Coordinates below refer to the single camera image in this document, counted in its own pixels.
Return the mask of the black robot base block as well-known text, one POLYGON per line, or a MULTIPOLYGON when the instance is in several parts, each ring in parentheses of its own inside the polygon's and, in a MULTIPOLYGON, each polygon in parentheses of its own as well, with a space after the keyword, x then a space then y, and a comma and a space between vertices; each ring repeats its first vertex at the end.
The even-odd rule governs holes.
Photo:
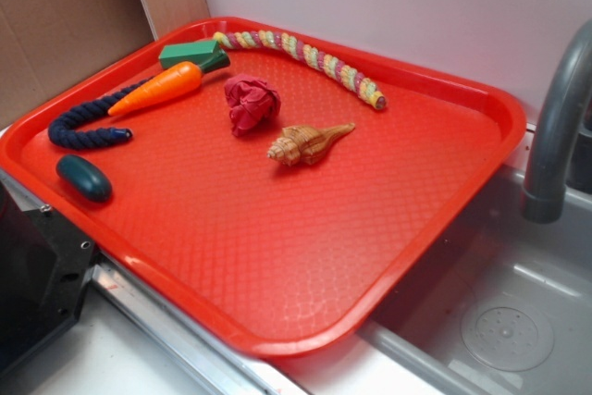
POLYGON ((79 318, 95 242, 54 209, 22 210, 1 188, 1 376, 79 318))

